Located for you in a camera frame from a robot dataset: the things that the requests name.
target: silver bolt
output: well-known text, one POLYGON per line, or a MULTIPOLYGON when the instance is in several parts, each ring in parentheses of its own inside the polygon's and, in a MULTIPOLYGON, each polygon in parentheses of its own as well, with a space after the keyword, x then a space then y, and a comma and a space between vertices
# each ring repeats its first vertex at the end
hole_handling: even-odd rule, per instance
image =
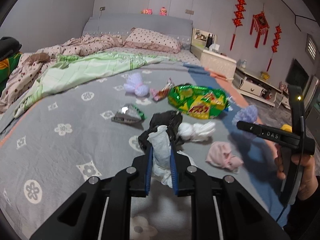
POLYGON ((232 183, 232 182, 235 181, 235 178, 232 177, 232 176, 230 176, 230 175, 227 175, 227 176, 224 177, 224 180, 225 180, 226 182, 228 182, 228 183, 232 183))
POLYGON ((98 181, 99 181, 99 179, 96 176, 92 176, 92 177, 89 178, 89 183, 92 184, 92 185, 96 184, 98 181))
POLYGON ((196 166, 188 166, 187 171, 189 171, 190 173, 194 173, 197 171, 197 167, 196 166))
POLYGON ((135 167, 128 167, 126 169, 126 172, 129 174, 134 174, 137 171, 137 169, 135 167))

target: power socket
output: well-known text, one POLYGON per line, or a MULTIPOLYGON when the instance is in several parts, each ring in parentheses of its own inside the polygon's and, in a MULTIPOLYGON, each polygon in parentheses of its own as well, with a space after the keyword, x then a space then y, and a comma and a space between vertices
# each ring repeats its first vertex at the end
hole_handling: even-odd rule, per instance
POLYGON ((193 14, 195 13, 195 11, 191 11, 191 10, 186 9, 185 13, 186 13, 186 14, 193 15, 193 14))

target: polka dot pillow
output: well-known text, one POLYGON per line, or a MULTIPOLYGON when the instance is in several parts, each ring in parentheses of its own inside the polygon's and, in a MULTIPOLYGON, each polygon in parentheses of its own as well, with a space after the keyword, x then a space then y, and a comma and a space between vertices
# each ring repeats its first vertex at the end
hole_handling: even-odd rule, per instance
POLYGON ((175 38, 142 28, 136 28, 125 40, 124 46, 171 53, 181 51, 180 43, 175 38))

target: blue fabric stripe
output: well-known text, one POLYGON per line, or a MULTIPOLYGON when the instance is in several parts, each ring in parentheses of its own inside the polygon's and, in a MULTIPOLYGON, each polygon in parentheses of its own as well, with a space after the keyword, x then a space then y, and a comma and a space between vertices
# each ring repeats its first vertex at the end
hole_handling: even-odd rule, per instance
MULTIPOLYGON (((214 89, 221 88, 216 80, 202 67, 193 65, 188 72, 197 86, 212 87, 214 89)), ((233 103, 231 103, 231 106, 233 111, 223 112, 217 118, 228 129, 230 141, 233 141, 239 149, 251 183, 268 207, 270 215, 277 219, 283 208, 277 195, 280 192, 281 181, 276 177, 271 150, 263 139, 255 138, 254 140, 249 140, 242 135, 242 131, 232 125, 231 121, 240 110, 240 107, 233 103)), ((278 222, 280 226, 284 226, 287 223, 289 210, 290 208, 288 207, 281 216, 278 222)))

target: red candy wrapper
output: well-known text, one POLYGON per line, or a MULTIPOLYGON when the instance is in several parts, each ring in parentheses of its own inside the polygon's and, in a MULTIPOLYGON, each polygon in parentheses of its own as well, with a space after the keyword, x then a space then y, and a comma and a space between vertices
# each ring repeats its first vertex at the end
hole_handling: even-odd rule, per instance
POLYGON ((164 99, 173 87, 174 83, 172 82, 171 78, 169 78, 162 90, 155 90, 150 88, 150 94, 152 95, 154 101, 159 101, 161 99, 164 99))

